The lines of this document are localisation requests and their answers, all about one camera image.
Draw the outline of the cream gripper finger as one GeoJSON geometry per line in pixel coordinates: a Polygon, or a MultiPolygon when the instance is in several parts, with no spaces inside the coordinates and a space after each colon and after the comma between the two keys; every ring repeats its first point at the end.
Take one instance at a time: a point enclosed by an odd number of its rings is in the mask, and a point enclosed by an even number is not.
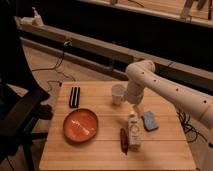
{"type": "Polygon", "coordinates": [[[125,101],[126,101],[126,97],[125,97],[125,93],[124,93],[120,96],[120,102],[125,102],[125,101]]]}
{"type": "Polygon", "coordinates": [[[133,109],[138,115],[143,113],[143,106],[141,104],[134,104],[133,109]]]}

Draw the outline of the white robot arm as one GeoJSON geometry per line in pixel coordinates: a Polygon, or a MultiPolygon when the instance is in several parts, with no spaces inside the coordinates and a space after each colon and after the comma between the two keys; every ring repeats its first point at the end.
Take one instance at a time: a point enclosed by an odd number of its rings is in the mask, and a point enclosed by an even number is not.
{"type": "Polygon", "coordinates": [[[158,76],[151,60],[131,63],[125,72],[128,84],[124,99],[129,103],[140,104],[144,89],[149,88],[178,109],[190,114],[206,128],[213,128],[213,96],[158,76]]]}

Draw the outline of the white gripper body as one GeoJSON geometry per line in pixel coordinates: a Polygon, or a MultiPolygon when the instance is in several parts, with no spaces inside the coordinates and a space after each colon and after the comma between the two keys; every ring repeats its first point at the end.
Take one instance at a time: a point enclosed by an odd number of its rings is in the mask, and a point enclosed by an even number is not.
{"type": "Polygon", "coordinates": [[[125,99],[131,104],[139,104],[144,95],[144,87],[129,80],[125,91],[125,99]]]}

